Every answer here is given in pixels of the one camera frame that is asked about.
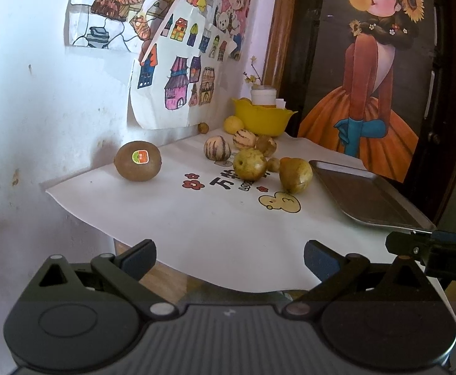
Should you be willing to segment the yellow pear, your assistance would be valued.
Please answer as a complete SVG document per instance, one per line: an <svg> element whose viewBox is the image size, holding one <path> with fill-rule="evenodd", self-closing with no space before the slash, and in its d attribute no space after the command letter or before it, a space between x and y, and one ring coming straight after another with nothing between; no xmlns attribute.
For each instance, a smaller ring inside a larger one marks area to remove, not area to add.
<svg viewBox="0 0 456 375"><path fill-rule="evenodd" d="M308 188L313 178L313 170L304 159L283 157L280 160L279 177L282 188L295 195Z"/></svg>

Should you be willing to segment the brown kiwi with sticker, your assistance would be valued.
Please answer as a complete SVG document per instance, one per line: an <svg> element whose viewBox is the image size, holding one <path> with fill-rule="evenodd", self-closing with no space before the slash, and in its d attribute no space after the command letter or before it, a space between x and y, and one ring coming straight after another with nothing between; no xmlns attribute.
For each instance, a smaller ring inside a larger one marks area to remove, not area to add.
<svg viewBox="0 0 456 375"><path fill-rule="evenodd" d="M131 141L117 151L114 165L124 179L145 182L159 173L162 158L156 145L147 141Z"/></svg>

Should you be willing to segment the green yellow apple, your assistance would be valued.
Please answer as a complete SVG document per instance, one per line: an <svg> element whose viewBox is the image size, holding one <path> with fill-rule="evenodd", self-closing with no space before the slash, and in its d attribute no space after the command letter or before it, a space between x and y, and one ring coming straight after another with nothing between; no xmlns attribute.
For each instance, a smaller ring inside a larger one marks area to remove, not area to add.
<svg viewBox="0 0 456 375"><path fill-rule="evenodd" d="M239 179L255 182L265 175L267 161L257 149L242 149L235 155L233 168Z"/></svg>

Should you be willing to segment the brownish striped melon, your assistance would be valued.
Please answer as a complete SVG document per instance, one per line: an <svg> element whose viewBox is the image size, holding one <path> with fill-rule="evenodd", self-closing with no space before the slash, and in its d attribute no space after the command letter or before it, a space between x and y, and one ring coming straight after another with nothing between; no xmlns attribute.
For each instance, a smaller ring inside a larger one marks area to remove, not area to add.
<svg viewBox="0 0 456 375"><path fill-rule="evenodd" d="M255 149L260 151L266 158L272 157L277 150L277 143L271 136L259 136Z"/></svg>

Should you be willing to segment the striped pepino melon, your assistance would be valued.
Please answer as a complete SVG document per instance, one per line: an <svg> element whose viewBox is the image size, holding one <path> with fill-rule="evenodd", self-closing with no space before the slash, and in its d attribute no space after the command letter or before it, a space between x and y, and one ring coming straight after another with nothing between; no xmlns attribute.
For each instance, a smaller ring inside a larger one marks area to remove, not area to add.
<svg viewBox="0 0 456 375"><path fill-rule="evenodd" d="M213 136L207 139L203 151L207 159L215 162L226 161L231 155L230 145L223 136Z"/></svg>
<svg viewBox="0 0 456 375"><path fill-rule="evenodd" d="M233 145L238 150L249 149L256 146L258 137L249 130L238 130L232 137Z"/></svg>

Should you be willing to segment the small brown round fruit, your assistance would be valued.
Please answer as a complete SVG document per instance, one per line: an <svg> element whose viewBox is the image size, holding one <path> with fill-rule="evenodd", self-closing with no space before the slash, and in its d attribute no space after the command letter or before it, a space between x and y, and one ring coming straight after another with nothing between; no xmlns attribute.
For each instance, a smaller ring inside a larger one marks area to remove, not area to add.
<svg viewBox="0 0 456 375"><path fill-rule="evenodd" d="M267 171L271 173L278 173L280 170L280 160L276 157L272 157L267 160Z"/></svg>

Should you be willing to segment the metal tray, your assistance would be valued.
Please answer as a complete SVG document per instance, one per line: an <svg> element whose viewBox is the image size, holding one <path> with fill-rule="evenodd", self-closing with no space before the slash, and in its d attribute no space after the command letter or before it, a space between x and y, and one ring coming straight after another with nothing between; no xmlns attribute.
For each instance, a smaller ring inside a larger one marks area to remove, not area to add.
<svg viewBox="0 0 456 375"><path fill-rule="evenodd" d="M365 225L431 233L436 226L375 173L312 160L311 167L344 214Z"/></svg>

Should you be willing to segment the white printed table mat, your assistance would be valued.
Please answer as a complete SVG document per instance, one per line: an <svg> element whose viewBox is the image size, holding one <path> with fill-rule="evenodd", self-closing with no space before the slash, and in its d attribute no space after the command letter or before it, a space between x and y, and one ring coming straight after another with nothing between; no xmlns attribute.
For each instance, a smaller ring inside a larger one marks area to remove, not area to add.
<svg viewBox="0 0 456 375"><path fill-rule="evenodd" d="M198 135L163 146L161 170L147 182L123 179L109 164L48 192L115 240L127 246L153 240L161 263L242 292L313 288L318 280L303 260L309 240L342 255L393 261L388 230L347 217L318 177L294 196L275 173L248 184L231 166L207 159L204 142Z"/></svg>

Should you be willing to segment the yellow plastic bowl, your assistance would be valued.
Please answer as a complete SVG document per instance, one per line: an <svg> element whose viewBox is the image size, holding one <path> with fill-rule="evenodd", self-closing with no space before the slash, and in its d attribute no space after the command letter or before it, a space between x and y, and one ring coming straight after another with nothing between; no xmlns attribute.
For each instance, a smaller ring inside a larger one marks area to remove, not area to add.
<svg viewBox="0 0 456 375"><path fill-rule="evenodd" d="M258 136L281 136L291 117L296 114L285 108L253 105L247 98L232 98L231 101L235 116L241 119L247 130Z"/></svg>

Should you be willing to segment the folded white paper piece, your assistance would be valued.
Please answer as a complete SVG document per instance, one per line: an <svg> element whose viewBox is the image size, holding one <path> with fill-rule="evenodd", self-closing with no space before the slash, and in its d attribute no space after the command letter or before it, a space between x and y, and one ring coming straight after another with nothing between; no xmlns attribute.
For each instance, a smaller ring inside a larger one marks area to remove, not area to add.
<svg viewBox="0 0 456 375"><path fill-rule="evenodd" d="M276 103L276 107L277 108L285 108L285 100L284 99L277 98L275 100L275 103Z"/></svg>

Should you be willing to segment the small yellow lemon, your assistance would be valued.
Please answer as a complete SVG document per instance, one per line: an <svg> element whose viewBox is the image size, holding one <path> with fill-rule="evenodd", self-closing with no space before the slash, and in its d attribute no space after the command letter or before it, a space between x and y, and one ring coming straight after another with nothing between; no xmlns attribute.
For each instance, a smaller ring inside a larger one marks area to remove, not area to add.
<svg viewBox="0 0 456 375"><path fill-rule="evenodd" d="M224 120L223 129L230 135L235 135L239 130L245 129L243 121L235 115L229 116Z"/></svg>

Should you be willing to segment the white and orange jar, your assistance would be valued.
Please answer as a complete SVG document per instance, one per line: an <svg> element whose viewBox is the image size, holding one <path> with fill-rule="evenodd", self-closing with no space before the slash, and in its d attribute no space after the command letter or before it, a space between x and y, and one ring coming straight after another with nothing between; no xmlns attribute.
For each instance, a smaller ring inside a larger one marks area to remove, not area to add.
<svg viewBox="0 0 456 375"><path fill-rule="evenodd" d="M253 85L251 102L255 106L276 107L276 89L271 86Z"/></svg>

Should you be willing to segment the girl in orange dress painting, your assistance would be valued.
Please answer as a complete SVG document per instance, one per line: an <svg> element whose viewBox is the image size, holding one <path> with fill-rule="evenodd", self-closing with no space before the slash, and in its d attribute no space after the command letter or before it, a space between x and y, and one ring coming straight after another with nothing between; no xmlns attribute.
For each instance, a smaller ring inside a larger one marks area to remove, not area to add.
<svg viewBox="0 0 456 375"><path fill-rule="evenodd" d="M288 132L402 182L435 53L433 0L296 0L281 85Z"/></svg>

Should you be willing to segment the houses drawing paper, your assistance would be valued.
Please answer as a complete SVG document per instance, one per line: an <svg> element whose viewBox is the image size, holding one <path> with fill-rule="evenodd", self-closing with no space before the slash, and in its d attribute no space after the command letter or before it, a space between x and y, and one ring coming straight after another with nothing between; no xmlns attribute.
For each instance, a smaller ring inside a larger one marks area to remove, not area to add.
<svg viewBox="0 0 456 375"><path fill-rule="evenodd" d="M199 8L175 0L142 59L133 63L129 98L145 130L210 123L219 107L224 62L236 48Z"/></svg>

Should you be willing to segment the yellow flower sprig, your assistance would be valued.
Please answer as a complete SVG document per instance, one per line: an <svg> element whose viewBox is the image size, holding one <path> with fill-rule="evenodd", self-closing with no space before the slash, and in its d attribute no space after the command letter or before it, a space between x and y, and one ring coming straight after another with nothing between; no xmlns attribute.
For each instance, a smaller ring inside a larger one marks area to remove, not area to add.
<svg viewBox="0 0 456 375"><path fill-rule="evenodd" d="M244 81L251 86L261 86L262 85L261 76L259 75L259 72L255 66L256 62L257 62L257 58L255 56L250 57L250 67L252 69L252 72L251 73L248 73L247 71L243 72Z"/></svg>

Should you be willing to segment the cartoon children poster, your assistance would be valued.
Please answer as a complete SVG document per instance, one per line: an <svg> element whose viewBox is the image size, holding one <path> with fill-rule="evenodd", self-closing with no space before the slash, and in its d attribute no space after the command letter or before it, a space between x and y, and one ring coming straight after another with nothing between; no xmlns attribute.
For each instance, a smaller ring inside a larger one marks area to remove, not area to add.
<svg viewBox="0 0 456 375"><path fill-rule="evenodd" d="M147 48L157 31L179 34L179 21L169 19L175 0L69 0L65 24L67 44L84 48L125 50ZM236 44L231 57L241 57L251 0L186 0L210 25Z"/></svg>

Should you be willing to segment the wooden door frame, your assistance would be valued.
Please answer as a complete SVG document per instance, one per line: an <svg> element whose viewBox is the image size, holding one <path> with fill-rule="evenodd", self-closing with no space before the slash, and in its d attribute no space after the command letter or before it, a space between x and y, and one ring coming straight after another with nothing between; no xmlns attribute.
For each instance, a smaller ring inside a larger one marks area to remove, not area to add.
<svg viewBox="0 0 456 375"><path fill-rule="evenodd" d="M275 0L268 39L263 82L280 91L290 42L296 0Z"/></svg>

